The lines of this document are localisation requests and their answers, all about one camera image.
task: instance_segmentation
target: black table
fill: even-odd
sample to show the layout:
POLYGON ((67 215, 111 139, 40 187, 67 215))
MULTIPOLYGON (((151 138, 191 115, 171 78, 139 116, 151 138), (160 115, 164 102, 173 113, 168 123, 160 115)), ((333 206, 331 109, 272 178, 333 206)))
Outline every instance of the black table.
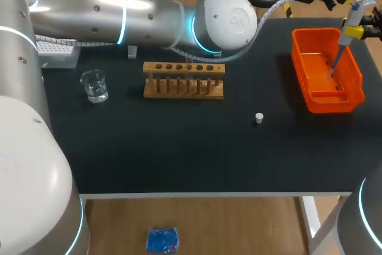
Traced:
POLYGON ((89 48, 77 69, 44 70, 54 135, 79 192, 352 191, 381 161, 381 76, 354 41, 365 102, 351 114, 314 115, 290 56, 292 30, 340 23, 269 20, 251 51, 227 64, 223 101, 144 99, 143 61, 184 61, 167 50, 140 48, 131 60, 123 48, 89 48), (79 83, 95 68, 110 94, 101 105, 79 83))

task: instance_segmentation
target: pipette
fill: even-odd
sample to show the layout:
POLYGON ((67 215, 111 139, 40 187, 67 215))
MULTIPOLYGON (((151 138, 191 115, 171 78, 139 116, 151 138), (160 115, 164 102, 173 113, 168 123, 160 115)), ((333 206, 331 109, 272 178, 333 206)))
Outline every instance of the pipette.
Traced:
POLYGON ((349 26, 357 27, 360 25, 362 17, 365 13, 365 10, 370 5, 376 5, 375 0, 355 0, 351 3, 352 9, 349 11, 349 14, 346 18, 345 24, 343 25, 340 39, 338 40, 339 49, 337 56, 334 60, 334 63, 332 65, 332 68, 330 69, 328 79, 332 77, 335 68, 337 67, 341 56, 346 49, 347 46, 349 46, 354 36, 349 33, 352 31, 351 29, 348 29, 349 26))

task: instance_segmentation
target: orange basket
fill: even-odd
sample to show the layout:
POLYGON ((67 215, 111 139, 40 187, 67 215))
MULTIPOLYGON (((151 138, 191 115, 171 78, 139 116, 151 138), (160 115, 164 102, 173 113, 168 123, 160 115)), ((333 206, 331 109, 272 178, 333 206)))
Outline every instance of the orange basket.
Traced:
POLYGON ((294 68, 312 113, 347 113, 365 100, 362 74, 349 47, 328 79, 340 34, 335 28, 296 29, 292 33, 294 68))

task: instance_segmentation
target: glass beaker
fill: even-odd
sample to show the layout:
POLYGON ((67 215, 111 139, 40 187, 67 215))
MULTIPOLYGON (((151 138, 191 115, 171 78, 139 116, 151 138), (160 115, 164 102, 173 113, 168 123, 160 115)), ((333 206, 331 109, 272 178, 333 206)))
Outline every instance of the glass beaker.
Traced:
POLYGON ((82 74, 80 83, 85 86, 89 101, 92 103, 102 103, 107 100, 105 75, 100 70, 89 70, 82 74))

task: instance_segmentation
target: wooden test tube rack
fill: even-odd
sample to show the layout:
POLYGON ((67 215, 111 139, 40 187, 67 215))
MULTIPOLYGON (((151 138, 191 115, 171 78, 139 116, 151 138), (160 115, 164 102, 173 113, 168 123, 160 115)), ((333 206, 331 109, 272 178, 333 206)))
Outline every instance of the wooden test tube rack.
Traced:
POLYGON ((148 75, 143 93, 145 98, 224 99, 221 80, 226 73, 224 64, 144 62, 143 72, 148 75), (172 78, 173 74, 181 76, 172 78))

